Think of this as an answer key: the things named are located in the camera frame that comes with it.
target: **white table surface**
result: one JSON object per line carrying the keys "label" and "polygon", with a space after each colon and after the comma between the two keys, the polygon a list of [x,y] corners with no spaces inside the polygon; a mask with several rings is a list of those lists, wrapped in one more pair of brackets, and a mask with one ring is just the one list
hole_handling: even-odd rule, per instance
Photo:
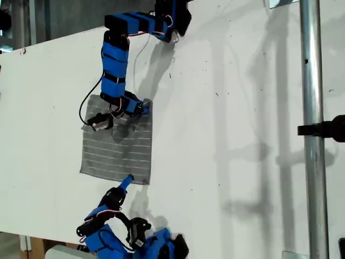
{"label": "white table surface", "polygon": [[[127,89],[153,98],[150,186],[123,206],[183,233],[189,258],[308,254],[299,5],[198,0],[173,49],[131,39]],[[345,2],[321,1],[325,119],[345,113]],[[117,182],[79,173],[80,102],[104,28],[0,55],[0,231],[77,242]],[[345,236],[345,146],[326,140],[331,258]],[[111,220],[124,240],[125,228]]]}

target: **striped cloth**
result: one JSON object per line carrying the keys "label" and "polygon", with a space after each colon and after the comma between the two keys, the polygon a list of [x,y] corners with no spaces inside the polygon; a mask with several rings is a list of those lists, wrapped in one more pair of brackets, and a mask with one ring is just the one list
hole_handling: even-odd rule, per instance
{"label": "striped cloth", "polygon": [[[108,111],[108,103],[91,95],[86,119]],[[93,131],[83,127],[80,172],[98,178],[122,181],[128,174],[134,183],[149,184],[151,175],[152,113],[114,120],[114,127]]]}

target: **silver pole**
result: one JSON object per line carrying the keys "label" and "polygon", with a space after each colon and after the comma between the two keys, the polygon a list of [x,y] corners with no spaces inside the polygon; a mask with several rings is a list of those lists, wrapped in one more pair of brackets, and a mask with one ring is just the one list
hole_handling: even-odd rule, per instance
{"label": "silver pole", "polygon": [[[323,121],[319,0],[300,0],[304,125]],[[305,137],[310,259],[329,259],[325,142]]]}

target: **robotic arm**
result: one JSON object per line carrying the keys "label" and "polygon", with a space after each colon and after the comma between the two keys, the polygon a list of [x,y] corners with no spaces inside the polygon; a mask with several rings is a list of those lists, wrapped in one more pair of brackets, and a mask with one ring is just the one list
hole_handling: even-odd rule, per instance
{"label": "robotic arm", "polygon": [[98,113],[87,122],[83,121],[86,125],[91,126],[95,131],[109,129],[113,127],[113,119],[118,116],[126,114],[133,117],[149,112],[142,100],[139,100],[135,94],[126,91],[128,37],[149,33],[159,40],[169,43],[174,31],[184,36],[191,21],[191,14],[187,9],[189,1],[157,0],[154,16],[142,12],[105,16],[105,27],[109,30],[104,33],[101,51],[103,74],[100,79],[102,81],[100,97],[109,103],[109,109],[108,113]]}
{"label": "robotic arm", "polygon": [[[126,197],[126,188],[133,181],[128,176],[118,186],[111,188],[103,196],[98,207],[77,228],[78,236],[92,253],[97,253],[99,259],[185,259],[189,253],[187,244],[180,234],[175,240],[164,228],[146,239],[145,231],[151,228],[146,220],[136,217],[129,220],[120,212]],[[126,241],[131,248],[124,245],[105,222],[113,217],[120,219],[128,230]]]}

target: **black bracket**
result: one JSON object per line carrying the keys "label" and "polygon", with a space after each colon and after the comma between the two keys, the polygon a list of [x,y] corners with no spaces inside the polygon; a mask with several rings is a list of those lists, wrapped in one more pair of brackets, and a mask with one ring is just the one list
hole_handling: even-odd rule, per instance
{"label": "black bracket", "polygon": [[345,115],[338,115],[332,121],[298,126],[298,136],[333,138],[337,142],[345,142]]}

